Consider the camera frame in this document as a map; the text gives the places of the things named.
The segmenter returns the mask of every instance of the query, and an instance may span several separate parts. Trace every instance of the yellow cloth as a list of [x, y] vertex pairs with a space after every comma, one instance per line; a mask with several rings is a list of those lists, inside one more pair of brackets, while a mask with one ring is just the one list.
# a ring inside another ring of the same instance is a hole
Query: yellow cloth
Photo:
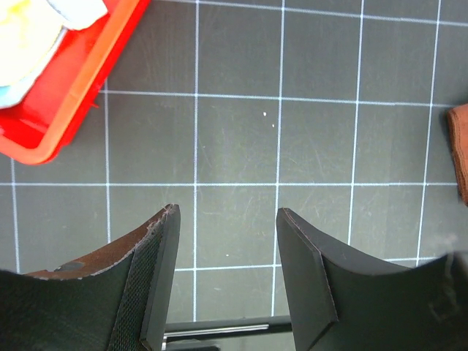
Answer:
[[53, 46], [61, 27], [46, 0], [0, 0], [0, 86], [27, 76]]

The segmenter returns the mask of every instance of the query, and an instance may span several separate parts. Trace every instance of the brown towel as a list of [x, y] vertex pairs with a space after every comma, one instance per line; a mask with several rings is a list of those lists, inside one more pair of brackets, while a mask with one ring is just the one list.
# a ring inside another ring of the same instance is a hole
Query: brown towel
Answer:
[[448, 112], [448, 126], [458, 190], [468, 206], [468, 104]]

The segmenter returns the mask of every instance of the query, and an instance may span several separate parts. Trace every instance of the tiled surface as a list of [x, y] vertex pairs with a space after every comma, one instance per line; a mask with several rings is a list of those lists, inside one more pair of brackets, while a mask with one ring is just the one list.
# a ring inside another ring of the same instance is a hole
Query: tiled surface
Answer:
[[438, 1], [366, 0], [362, 38], [359, 0], [285, 0], [284, 23], [281, 5], [152, 1], [54, 163], [0, 156], [0, 267], [55, 268], [179, 203], [175, 322], [287, 313], [276, 204], [408, 267], [468, 249], [444, 117], [468, 98], [468, 29], [447, 22], [468, 5], [441, 1], [432, 101]]

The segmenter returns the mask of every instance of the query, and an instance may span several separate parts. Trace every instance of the red plastic tray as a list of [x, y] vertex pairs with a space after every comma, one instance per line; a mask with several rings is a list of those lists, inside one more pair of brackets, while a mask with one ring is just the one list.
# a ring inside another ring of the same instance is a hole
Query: red plastic tray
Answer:
[[109, 13], [68, 31], [17, 106], [0, 110], [0, 153], [27, 165], [52, 160], [75, 136], [151, 0], [104, 0]]

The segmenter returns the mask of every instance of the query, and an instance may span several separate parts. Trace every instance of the black bar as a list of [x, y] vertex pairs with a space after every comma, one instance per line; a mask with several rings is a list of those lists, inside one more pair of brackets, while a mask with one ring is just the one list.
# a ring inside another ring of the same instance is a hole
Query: black bar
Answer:
[[259, 336], [293, 331], [290, 316], [166, 324], [167, 342]]

